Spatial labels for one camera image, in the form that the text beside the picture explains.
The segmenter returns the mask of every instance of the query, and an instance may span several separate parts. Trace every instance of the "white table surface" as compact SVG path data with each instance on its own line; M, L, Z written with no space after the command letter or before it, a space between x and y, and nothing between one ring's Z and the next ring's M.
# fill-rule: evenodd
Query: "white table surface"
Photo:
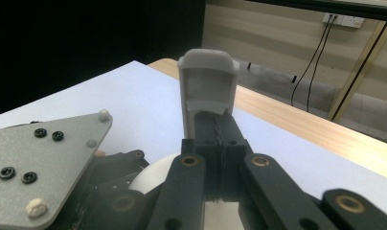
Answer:
M143 150L149 163L180 151L179 81L137 61L0 115L0 128L107 109L113 126L100 150ZM235 108L233 116L254 152L274 157L307 193L359 193L387 213L387 178Z

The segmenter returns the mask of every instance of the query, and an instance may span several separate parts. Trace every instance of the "electrical cable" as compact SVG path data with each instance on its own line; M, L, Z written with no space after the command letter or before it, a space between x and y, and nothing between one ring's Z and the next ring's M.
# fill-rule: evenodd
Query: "electrical cable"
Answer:
M310 80L309 90L308 90L308 92L307 92L307 112L309 112L310 90L312 89L312 83L313 83L313 79L315 78L316 69L318 68L319 59L320 59L320 57L321 57L322 54L323 54L323 50L325 50L325 46L326 46L326 42L328 41L328 37L329 37L329 33L330 33L331 26L333 25L334 20L336 20L336 18L337 18L337 15L333 18L333 20L332 20L331 23L330 23L328 32L326 33L325 42L323 43L323 46L322 46L322 50L321 50L321 52L320 52L318 58L316 59L315 69L313 70L312 79Z
M307 65L307 69L305 70L304 74L299 78L298 82L296 83L296 85L295 85L295 87L294 87L294 90L292 91L292 96L291 96L291 105L292 105L292 106L294 105L293 100L294 100L294 95L295 95L295 91L296 91L296 89L297 89L297 87L298 87L298 84L301 82L302 78L303 78L304 75L307 73L307 70L309 69L310 64L313 62L313 59L315 58L316 53L318 52L319 47L320 47L320 45L322 44L322 41L323 41L323 39L324 39L324 37L325 37L326 30L327 30L327 28L328 28L328 25L330 24L329 22L330 22L330 20L331 20L332 17L333 17L333 15L331 14L331 15L329 16L328 23L326 24L325 30L324 30L323 33L322 33L322 37L321 37L321 39L320 39L320 41L319 41L319 45L316 47L315 53L313 54L312 58L310 59L309 64Z

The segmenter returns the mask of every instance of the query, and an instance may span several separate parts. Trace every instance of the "black screw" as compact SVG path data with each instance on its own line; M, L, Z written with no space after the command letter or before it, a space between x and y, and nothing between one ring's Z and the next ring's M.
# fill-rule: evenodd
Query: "black screw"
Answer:
M0 171L0 178L3 180L12 179L15 176L13 167L5 167Z
M26 172L23 177L21 177L21 181L25 184L31 184L37 180L37 174L35 172Z
M34 131L34 136L38 138L43 138L47 136L47 130L45 128L38 128Z
M64 139L64 133L61 131L56 131L53 133L53 140L55 141L62 141Z

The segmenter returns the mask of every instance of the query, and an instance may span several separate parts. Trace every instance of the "wall socket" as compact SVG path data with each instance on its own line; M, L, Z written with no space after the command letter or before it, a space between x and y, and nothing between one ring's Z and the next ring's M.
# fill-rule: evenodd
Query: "wall socket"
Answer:
M344 27L352 27L352 28L360 28L363 24L364 18L362 17L354 17L354 16L347 16L347 15L341 15L341 14L335 14L335 13L325 13L325 16L323 17L322 22L324 23L331 23L333 20L333 17L336 16L336 19L333 22L333 25L339 25Z

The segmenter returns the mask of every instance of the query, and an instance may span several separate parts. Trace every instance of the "wooden desk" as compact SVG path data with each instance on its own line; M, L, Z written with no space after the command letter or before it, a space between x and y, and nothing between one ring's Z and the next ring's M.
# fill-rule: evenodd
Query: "wooden desk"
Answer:
M160 59L149 66L179 78L173 59ZM387 144L383 142L241 86L237 88L235 106L387 177Z

